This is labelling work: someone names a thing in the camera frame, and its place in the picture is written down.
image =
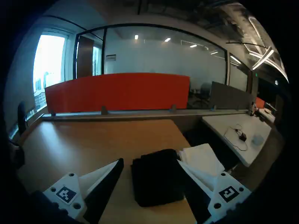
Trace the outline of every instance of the wooden desk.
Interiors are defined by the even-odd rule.
[[[246,167],[249,167],[258,156],[271,131],[271,127],[268,124],[261,122],[257,117],[247,114],[205,116],[203,117],[203,121],[228,145]],[[238,138],[235,130],[230,128],[240,128],[236,124],[240,124],[242,131],[246,134],[247,147],[245,143]],[[255,134],[260,134],[264,139],[263,143],[259,146],[252,143]]]
[[[99,223],[184,223],[195,218],[187,200],[142,208],[134,200],[132,159],[161,149],[190,147],[171,120],[41,122],[23,143],[19,177],[29,193],[44,191],[67,172],[83,175],[124,159],[124,169]]]

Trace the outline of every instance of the exposed ceiling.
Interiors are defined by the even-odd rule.
[[[136,14],[154,13],[173,17],[196,24],[219,38],[227,45],[241,45],[247,52],[250,65],[259,58],[249,53],[263,55],[267,48],[272,47],[274,53],[259,69],[274,77],[286,77],[277,49],[270,36],[255,17],[240,3],[233,0],[114,0],[115,5],[121,5],[123,10],[134,8]]]

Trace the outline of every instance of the folded black towel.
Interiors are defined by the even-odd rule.
[[[174,168],[177,159],[179,157],[175,150],[164,149],[133,160],[131,171],[134,195],[141,207],[184,199]]]

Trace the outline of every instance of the orange divider panel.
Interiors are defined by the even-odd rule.
[[[257,97],[255,99],[255,105],[256,105],[257,108],[264,108],[265,107],[265,101],[263,101],[262,99]]]
[[[119,73],[78,78],[45,89],[49,112],[185,109],[190,78],[158,73]]]

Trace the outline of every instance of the folded white towel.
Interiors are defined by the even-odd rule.
[[[224,171],[224,166],[209,144],[184,148],[179,154],[183,162],[212,176],[217,176]]]

